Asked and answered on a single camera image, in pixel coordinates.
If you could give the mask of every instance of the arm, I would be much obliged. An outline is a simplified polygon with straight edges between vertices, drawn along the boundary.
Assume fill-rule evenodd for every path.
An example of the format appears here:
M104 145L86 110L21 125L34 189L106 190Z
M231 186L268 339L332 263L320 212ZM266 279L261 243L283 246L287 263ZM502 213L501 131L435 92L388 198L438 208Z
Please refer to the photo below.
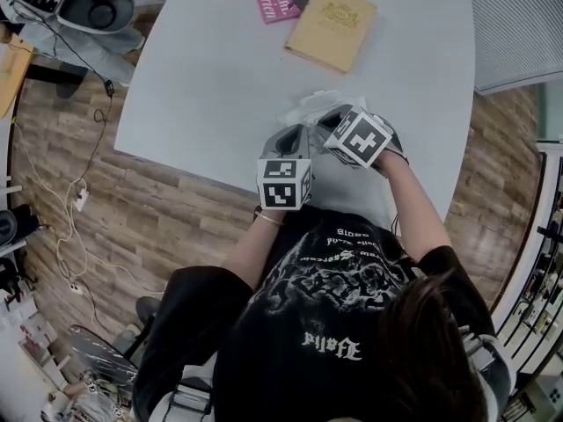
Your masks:
M281 222L286 213L264 210L262 214ZM275 223L257 217L251 228L227 255L222 267L237 275L253 291L256 290L279 229Z
M440 216L408 163L390 151L378 161L389 178L406 253L419 262L433 249L451 246Z

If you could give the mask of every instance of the black t-shirt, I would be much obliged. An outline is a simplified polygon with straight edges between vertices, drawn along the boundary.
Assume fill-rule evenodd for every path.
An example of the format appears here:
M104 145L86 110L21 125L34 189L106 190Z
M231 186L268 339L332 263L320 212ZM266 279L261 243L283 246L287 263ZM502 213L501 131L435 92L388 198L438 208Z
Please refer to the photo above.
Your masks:
M177 271L166 289L135 383L146 421L186 364L218 350L217 422L377 417L371 367L380 310L414 278L396 237L354 215L290 215L258 292L220 267ZM450 273L445 298L457 323L494 334L486 305L450 247L417 265Z

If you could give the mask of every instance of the wooden floor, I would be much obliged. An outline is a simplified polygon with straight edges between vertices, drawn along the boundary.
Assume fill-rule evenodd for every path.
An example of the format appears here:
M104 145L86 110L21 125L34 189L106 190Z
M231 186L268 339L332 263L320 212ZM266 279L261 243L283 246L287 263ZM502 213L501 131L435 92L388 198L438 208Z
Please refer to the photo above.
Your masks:
M139 24L148 32L153 20L148 16ZM82 213L74 211L74 218L88 252L125 266L143 287L158 291L176 268L219 264L250 225L257 201L251 194L113 150L126 95L126 89L117 89L86 175L90 197ZM52 84L27 81L19 104L17 123L26 142L16 130L11 175L24 191L15 195L13 204L30 202L51 227L29 238L26 267L40 278L38 305L61 334L70 324L82 324L112 338L136 321L135 299L147 294L125 271L89 255L88 272L80 280L96 303L99 323L94 321L91 303L70 292L55 261L56 236L69 233L62 204L39 184L24 149L25 144L40 179L63 197L70 181L84 173L103 128L93 122L94 112L105 112L107 106L103 86L92 75L71 100L59 99ZM446 225L489 304L514 262L537 189L535 106L533 88L474 99ZM74 192L69 191L71 200ZM81 273L85 257L77 238L61 252L69 268ZM68 347L64 337L59 347Z

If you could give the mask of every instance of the beige hardcover book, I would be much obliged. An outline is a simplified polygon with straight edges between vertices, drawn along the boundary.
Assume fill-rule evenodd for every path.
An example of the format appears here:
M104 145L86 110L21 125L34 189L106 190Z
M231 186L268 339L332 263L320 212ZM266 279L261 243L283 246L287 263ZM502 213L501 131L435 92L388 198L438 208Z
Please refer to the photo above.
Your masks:
M367 0L310 0L285 48L347 73L376 12Z

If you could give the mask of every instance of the wooden desk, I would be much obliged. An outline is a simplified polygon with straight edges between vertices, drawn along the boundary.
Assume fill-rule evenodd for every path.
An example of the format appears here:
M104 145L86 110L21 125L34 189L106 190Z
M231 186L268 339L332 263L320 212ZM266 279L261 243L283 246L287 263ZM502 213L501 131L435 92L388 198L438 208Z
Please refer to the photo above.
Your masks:
M0 119L10 109L33 58L33 47L15 34L11 37L10 44L1 47L4 51L0 66Z

